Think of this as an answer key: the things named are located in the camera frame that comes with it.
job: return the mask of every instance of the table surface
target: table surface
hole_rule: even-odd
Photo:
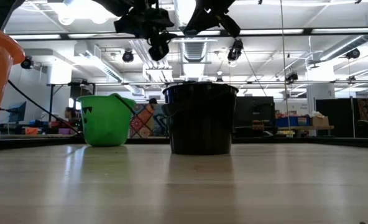
[[[320,126],[293,126],[293,127],[279,127],[278,130],[333,130],[334,126],[320,127]]]
[[[0,134],[0,139],[70,138],[74,134]]]
[[[368,224],[368,149],[236,144],[0,151],[2,223]]]

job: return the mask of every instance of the fluorescent light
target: fluorescent light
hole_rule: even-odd
[[[303,29],[284,29],[283,34],[301,34]],[[282,34],[280,29],[264,29],[264,30],[241,30],[239,35],[272,35]]]
[[[74,0],[68,6],[64,3],[49,3],[63,25],[70,25],[75,19],[91,19],[95,24],[103,24],[116,16],[102,5],[90,0]]]
[[[164,85],[162,82],[149,82],[149,83],[128,83],[128,85]]]
[[[243,85],[243,84],[247,84],[247,82],[213,82],[213,83],[217,83],[217,84],[231,84],[231,85]]]
[[[59,34],[10,35],[14,40],[61,39]]]
[[[169,31],[169,33],[176,34],[179,37],[183,37],[184,36],[184,34],[183,34],[182,31]],[[205,30],[205,31],[200,32],[197,35],[220,35],[220,33],[221,33],[220,30]]]
[[[334,33],[363,33],[368,32],[368,28],[331,28],[331,29],[313,29],[312,34],[334,34]]]
[[[220,30],[205,30],[200,32],[198,35],[220,35]]]
[[[68,34],[71,39],[83,39],[83,38],[116,38],[116,37],[134,37],[130,34],[116,34],[116,33],[94,33],[94,34]]]
[[[122,83],[95,83],[98,86],[118,86],[123,85]]]
[[[173,43],[206,43],[217,42],[216,39],[173,39]]]

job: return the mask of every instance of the camera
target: camera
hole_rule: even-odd
[[[347,58],[347,59],[357,59],[357,58],[359,58],[359,56],[360,56],[360,54],[361,54],[361,52],[358,50],[358,49],[354,49],[354,50],[352,50],[352,51],[350,51],[350,52],[348,52],[346,55],[345,55],[345,57]]]
[[[231,48],[229,49],[229,53],[227,56],[228,60],[230,62],[238,60],[239,56],[241,56],[242,54],[243,49],[244,49],[244,43],[242,43],[242,40],[236,39],[233,45],[231,46]]]
[[[34,68],[34,61],[32,60],[32,56],[25,57],[25,60],[21,62],[21,68],[28,70]]]
[[[130,50],[130,49],[125,50],[125,52],[123,54],[123,57],[122,57],[122,60],[126,63],[132,62],[134,60],[132,50]]]

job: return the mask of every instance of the computer screen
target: computer screen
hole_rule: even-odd
[[[12,112],[10,112],[9,122],[23,121],[25,119],[26,106],[27,106],[26,101],[10,105],[9,110],[11,110]]]

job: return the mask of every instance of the cable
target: cable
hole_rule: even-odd
[[[130,112],[133,114],[133,116],[136,116],[137,114],[136,114],[136,112],[120,97],[120,96],[118,96],[118,95],[115,95],[115,97],[118,99],[118,100],[120,100],[122,103],[123,103],[123,105],[125,105],[126,107],[127,107],[127,109],[129,109],[130,110]]]
[[[245,48],[243,48],[243,51],[244,51],[244,55],[246,56],[247,63],[248,63],[248,64],[249,64],[249,66],[251,67],[252,73],[253,73],[254,77],[256,78],[256,81],[258,82],[258,84],[259,84],[259,86],[260,86],[261,90],[263,90],[264,95],[265,95],[265,96],[267,96],[267,94],[266,94],[266,93],[265,93],[265,91],[264,91],[263,86],[261,85],[261,83],[260,83],[259,79],[257,78],[256,73],[255,73],[255,72],[254,72],[254,70],[253,70],[253,67],[252,67],[252,65],[251,65],[251,62],[250,62],[250,61],[249,61],[249,59],[247,58],[247,54],[246,54]]]
[[[283,54],[285,55],[285,34],[283,33],[283,6],[282,6],[282,0],[280,0],[281,3],[281,25],[282,25],[282,50],[283,50]],[[286,112],[288,113],[288,126],[290,126],[290,114],[289,114],[289,105],[288,105],[288,86],[286,83],[286,60],[285,57],[283,58],[283,73],[284,73],[284,78],[283,78],[283,84],[285,84],[285,101],[286,101]]]
[[[18,87],[15,86],[15,84],[13,84],[13,82],[11,82],[10,80],[8,81],[10,86],[13,87],[13,89],[17,90],[17,92],[19,92],[23,97],[25,97],[27,100],[29,100],[31,103],[33,103],[35,106],[39,107],[42,111],[48,113],[50,116],[52,116],[53,118],[55,118],[56,120],[62,122],[63,124],[65,124],[66,126],[68,126],[68,128],[70,128],[72,131],[76,132],[77,134],[79,134],[80,136],[82,136],[82,134],[77,131],[75,128],[73,128],[72,126],[70,126],[67,122],[65,122],[64,120],[62,120],[61,118],[55,116],[54,114],[52,114],[51,112],[47,111],[45,108],[41,107],[39,104],[37,104],[35,101],[33,101],[31,98],[29,98],[29,96],[27,96],[25,93],[23,93],[20,89],[18,89]]]

